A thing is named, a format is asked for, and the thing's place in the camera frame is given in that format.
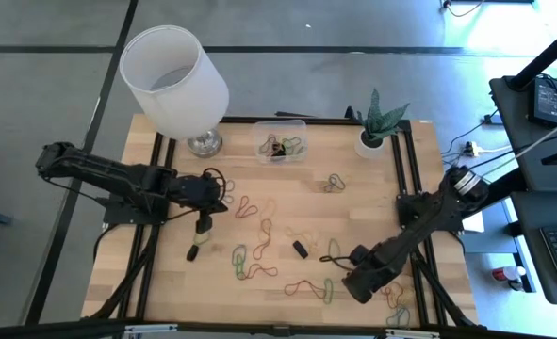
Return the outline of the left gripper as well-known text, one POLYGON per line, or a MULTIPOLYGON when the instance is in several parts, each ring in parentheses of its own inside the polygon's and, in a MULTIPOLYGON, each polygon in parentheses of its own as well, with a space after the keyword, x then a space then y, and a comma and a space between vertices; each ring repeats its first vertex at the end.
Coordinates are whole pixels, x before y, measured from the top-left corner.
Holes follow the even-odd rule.
POLYGON ((206 212, 226 212, 228 207, 221 201, 224 193, 221 178, 208 172, 200 176, 185 175, 169 182, 167 199, 181 207, 200 211, 196 221, 196 234, 203 234, 212 228, 212 217, 206 212))

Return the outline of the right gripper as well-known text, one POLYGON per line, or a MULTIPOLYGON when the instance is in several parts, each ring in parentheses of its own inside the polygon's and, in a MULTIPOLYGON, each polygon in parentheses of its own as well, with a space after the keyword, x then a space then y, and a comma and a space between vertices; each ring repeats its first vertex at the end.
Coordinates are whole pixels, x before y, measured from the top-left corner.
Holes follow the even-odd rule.
POLYGON ((376 244, 371 249, 358 245, 352 251, 353 271, 342 282, 357 301, 369 301, 375 292, 387 284, 391 269, 381 253, 382 248, 382 244, 376 244))

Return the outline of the pile of coloured rubber bands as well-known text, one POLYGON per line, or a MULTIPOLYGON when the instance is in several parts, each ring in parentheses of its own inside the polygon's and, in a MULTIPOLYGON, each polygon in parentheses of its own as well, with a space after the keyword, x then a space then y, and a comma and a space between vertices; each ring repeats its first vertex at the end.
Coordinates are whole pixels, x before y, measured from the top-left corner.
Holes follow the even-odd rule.
POLYGON ((398 282, 391 284, 392 297, 390 301, 392 305, 397 307, 410 307, 415 301, 415 292, 413 289, 407 288, 398 282))

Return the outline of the clear plastic bin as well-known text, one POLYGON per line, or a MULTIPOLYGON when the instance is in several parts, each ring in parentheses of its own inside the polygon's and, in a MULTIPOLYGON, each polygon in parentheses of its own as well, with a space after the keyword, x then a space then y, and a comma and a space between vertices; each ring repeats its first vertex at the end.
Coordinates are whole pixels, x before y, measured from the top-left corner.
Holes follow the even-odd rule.
POLYGON ((252 129, 254 137, 254 154, 257 160, 264 164, 285 164, 303 162, 308 151, 307 125, 303 120, 262 121, 254 124, 252 129), (305 150, 296 155, 287 155, 282 161, 272 162, 269 155, 260 154, 258 147, 263 144, 269 134, 274 134, 277 143, 282 143, 283 138, 300 137, 305 150))

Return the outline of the snake plant in white pot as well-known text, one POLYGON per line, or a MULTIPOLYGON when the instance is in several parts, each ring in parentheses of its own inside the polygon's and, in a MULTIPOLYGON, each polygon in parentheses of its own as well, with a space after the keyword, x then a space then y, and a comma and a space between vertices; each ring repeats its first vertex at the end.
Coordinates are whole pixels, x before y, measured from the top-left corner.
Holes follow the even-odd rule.
POLYGON ((380 94, 377 89, 373 89, 366 115, 356 111, 353 116, 362 126, 354 146, 356 153, 366 159, 377 158, 385 140, 401 130, 399 123, 408 106, 409 104, 405 104, 384 113, 380 108, 380 94))

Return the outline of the white paper sheet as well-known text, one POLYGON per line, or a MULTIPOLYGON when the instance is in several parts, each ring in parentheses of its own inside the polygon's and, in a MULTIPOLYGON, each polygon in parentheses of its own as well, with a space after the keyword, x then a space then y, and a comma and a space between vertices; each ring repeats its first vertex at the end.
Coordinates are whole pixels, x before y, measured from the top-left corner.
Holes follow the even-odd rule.
POLYGON ((483 233, 484 232, 484 222, 483 213, 477 212, 471 216, 462 219, 463 234, 467 233, 483 233))

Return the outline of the white shade silver table lamp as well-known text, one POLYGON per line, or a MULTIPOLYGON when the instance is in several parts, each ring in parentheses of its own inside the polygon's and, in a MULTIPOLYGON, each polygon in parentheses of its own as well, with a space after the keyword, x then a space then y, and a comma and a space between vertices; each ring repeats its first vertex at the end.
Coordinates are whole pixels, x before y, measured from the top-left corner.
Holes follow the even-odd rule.
POLYGON ((226 82, 188 30, 160 25, 124 48, 120 73, 157 132, 209 158, 222 147, 217 126, 229 106, 226 82))

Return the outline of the red white bottle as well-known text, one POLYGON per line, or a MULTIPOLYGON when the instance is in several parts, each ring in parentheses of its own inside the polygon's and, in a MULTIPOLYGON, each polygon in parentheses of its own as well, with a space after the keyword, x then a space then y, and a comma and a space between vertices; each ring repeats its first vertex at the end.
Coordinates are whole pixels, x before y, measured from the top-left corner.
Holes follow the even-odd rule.
POLYGON ((523 266, 502 266, 491 270, 491 276, 499 282, 520 282, 526 273, 523 266))

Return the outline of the black desk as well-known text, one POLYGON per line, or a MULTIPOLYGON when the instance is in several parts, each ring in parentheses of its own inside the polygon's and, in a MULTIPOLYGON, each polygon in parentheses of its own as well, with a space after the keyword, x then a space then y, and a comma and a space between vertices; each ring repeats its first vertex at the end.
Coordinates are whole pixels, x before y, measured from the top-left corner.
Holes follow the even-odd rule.
MULTIPOLYGON (((504 78, 492 79, 489 85, 513 148, 530 144, 548 132, 527 121, 528 93, 509 89, 504 78)), ((496 199, 512 200, 544 295, 548 302, 557 304, 557 272, 540 234, 542 227, 557 226, 557 137, 536 146, 516 162, 517 169, 493 183, 503 190, 496 199)))

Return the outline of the white rod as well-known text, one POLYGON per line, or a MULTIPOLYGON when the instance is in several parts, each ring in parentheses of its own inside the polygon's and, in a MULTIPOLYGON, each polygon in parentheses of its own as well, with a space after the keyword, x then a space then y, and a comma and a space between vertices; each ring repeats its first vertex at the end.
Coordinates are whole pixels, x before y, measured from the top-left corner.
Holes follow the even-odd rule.
POLYGON ((482 177, 485 177, 489 174, 491 174, 492 172, 499 170, 503 167, 505 167, 506 165, 508 165, 509 163, 513 162, 513 161, 517 161, 517 159, 521 156, 523 156, 524 154, 528 153, 529 151, 533 150, 536 146, 540 145, 543 142, 546 141, 552 141, 557 137, 557 127, 555 127, 554 129, 548 131, 545 135, 541 136, 539 139, 537 139, 536 141, 533 141, 530 144, 526 144, 523 146, 519 146, 518 149, 513 148, 511 150, 511 153, 514 153, 515 156, 509 160, 507 160, 506 162, 494 167, 493 169, 490 169, 486 172, 484 172, 482 174, 482 177))

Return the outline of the black power adapter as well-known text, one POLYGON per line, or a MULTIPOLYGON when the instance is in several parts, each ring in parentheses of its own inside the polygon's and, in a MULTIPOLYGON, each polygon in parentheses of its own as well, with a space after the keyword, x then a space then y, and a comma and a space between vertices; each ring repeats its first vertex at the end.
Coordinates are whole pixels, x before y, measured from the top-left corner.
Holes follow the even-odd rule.
POLYGON ((545 78, 537 78, 533 83, 533 108, 529 120, 547 127, 556 127, 557 88, 554 82, 545 78))

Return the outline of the black pole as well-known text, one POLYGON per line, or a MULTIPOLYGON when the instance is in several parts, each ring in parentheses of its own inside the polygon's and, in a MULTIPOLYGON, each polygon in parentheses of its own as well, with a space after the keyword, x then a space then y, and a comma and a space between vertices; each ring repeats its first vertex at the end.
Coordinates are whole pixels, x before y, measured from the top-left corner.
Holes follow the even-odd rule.
POLYGON ((522 90, 527 87, 533 79, 544 71, 550 64, 557 60, 557 39, 549 45, 541 54, 530 62, 517 75, 512 77, 508 84, 513 90, 522 90))

